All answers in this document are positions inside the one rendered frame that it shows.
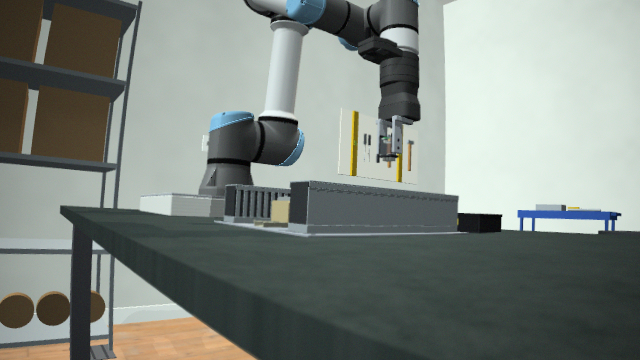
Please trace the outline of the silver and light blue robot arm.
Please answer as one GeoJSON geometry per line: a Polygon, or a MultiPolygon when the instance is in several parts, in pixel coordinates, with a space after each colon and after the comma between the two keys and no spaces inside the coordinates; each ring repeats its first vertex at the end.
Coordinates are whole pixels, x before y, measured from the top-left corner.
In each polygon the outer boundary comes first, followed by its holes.
{"type": "Polygon", "coordinates": [[[207,169],[198,195],[225,197],[225,185],[247,185],[248,177],[248,185],[254,186],[251,162],[290,166],[299,159],[305,138],[294,109],[303,36],[313,27],[338,36],[350,51],[357,51],[358,43],[365,40],[366,27],[371,27],[371,37],[399,27],[419,36],[418,0],[380,0],[365,9],[346,0],[244,2],[252,11],[271,18],[274,32],[265,110],[258,121],[245,111],[212,117],[207,169]]]}

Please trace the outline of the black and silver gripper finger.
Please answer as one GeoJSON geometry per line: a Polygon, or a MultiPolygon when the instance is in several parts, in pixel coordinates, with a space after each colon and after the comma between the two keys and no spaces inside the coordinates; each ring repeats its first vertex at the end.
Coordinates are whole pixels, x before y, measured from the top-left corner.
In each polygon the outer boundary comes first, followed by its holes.
{"type": "Polygon", "coordinates": [[[392,128],[392,122],[377,119],[377,155],[380,155],[380,138],[387,136],[387,127],[392,128]]]}
{"type": "Polygon", "coordinates": [[[413,125],[413,120],[392,116],[391,153],[402,154],[402,128],[403,124],[413,125]]]}

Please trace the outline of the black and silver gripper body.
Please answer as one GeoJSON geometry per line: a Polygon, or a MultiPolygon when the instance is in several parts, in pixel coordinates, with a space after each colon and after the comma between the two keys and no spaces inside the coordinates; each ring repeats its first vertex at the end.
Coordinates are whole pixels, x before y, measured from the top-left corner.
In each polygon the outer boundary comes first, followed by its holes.
{"type": "Polygon", "coordinates": [[[418,33],[408,28],[391,28],[380,37],[371,37],[371,28],[366,27],[366,40],[358,43],[358,54],[380,65],[378,119],[392,122],[392,116],[398,115],[420,121],[418,33]]]}

